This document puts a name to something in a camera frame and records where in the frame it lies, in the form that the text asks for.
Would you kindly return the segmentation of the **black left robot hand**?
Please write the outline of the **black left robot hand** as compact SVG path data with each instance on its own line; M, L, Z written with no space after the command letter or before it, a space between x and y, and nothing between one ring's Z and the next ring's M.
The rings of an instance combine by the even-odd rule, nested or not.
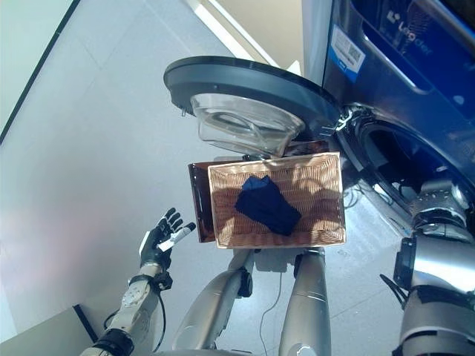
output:
M153 229L147 231L139 248L140 266L157 264L163 271L171 265L171 250L188 234L196 229L196 224L183 224L180 213L170 208Z

